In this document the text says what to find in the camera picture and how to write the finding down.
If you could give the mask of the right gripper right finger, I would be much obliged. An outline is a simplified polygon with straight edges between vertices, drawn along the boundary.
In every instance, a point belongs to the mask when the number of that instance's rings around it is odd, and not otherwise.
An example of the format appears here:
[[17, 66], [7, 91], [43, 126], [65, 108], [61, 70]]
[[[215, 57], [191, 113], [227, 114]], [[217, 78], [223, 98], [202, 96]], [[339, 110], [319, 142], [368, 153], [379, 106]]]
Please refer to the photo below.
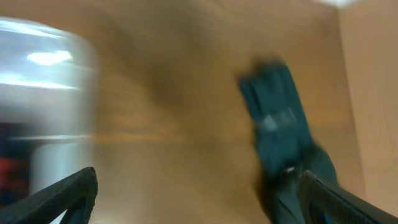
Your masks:
[[309, 170], [300, 179], [299, 189], [300, 207], [306, 223], [397, 224], [397, 217]]

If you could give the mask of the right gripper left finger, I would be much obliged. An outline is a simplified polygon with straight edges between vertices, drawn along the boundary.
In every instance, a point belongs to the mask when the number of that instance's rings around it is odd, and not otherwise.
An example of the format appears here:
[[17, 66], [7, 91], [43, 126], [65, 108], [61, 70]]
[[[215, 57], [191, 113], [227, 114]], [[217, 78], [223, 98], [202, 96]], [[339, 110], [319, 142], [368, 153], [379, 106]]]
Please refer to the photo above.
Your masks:
[[3, 224], [49, 224], [60, 215], [63, 224], [88, 224], [98, 181], [93, 167], [78, 172], [1, 210]]

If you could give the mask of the dark navy garment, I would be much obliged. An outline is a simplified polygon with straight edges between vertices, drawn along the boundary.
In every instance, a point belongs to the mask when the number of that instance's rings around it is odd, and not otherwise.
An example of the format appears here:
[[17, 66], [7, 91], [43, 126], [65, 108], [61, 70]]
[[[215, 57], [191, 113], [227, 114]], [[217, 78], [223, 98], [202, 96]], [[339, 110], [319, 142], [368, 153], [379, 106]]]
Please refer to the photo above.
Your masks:
[[294, 79], [286, 64], [262, 62], [239, 79], [239, 89], [254, 122], [257, 155], [274, 178], [314, 144]]

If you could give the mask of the red navy plaid shirt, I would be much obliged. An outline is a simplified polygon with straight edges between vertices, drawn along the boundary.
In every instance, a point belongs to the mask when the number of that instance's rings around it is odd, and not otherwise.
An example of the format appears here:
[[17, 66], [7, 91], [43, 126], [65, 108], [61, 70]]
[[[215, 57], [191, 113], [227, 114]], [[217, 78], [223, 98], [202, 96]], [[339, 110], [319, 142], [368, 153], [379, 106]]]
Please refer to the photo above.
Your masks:
[[33, 145], [22, 139], [24, 125], [1, 123], [1, 208], [29, 195]]

